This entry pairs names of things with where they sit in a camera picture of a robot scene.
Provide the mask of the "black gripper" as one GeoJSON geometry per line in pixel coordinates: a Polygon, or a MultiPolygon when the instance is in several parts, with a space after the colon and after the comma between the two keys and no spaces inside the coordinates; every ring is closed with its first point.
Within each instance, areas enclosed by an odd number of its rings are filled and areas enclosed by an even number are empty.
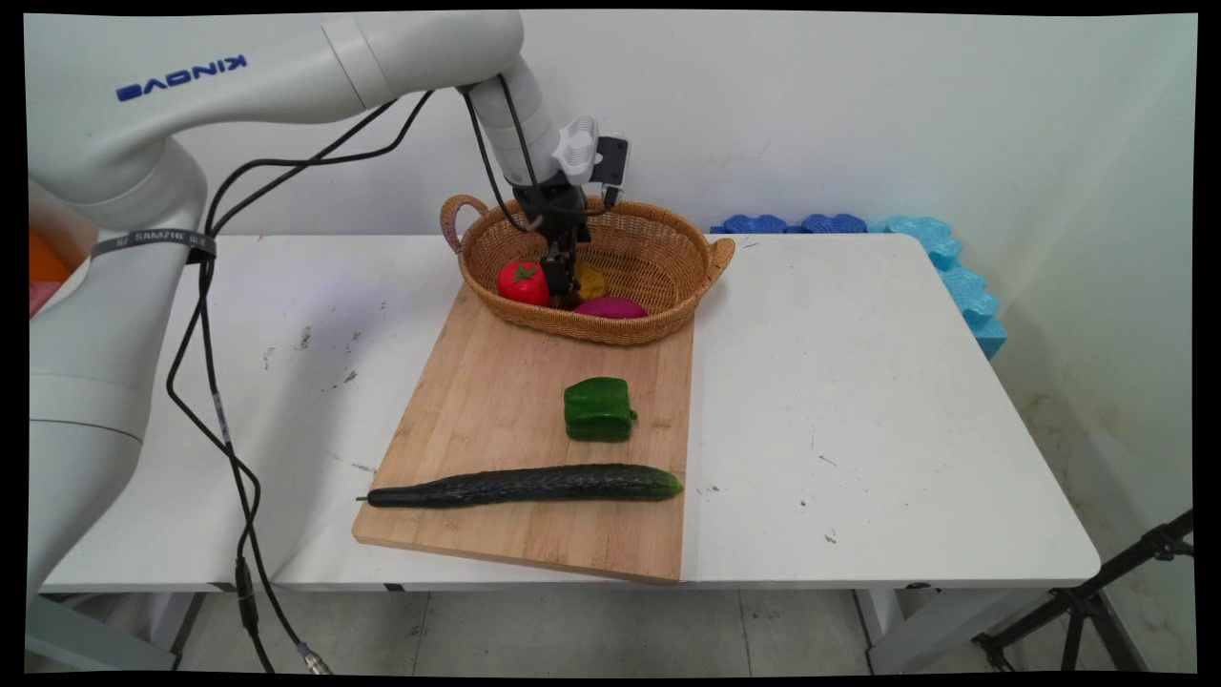
{"type": "Polygon", "coordinates": [[[535,231],[545,236],[547,243],[541,268],[549,295],[571,295],[571,288],[579,287],[575,270],[578,246],[591,240],[585,192],[567,181],[549,181],[541,183],[537,190],[513,184],[513,196],[527,223],[542,218],[535,231]]]}

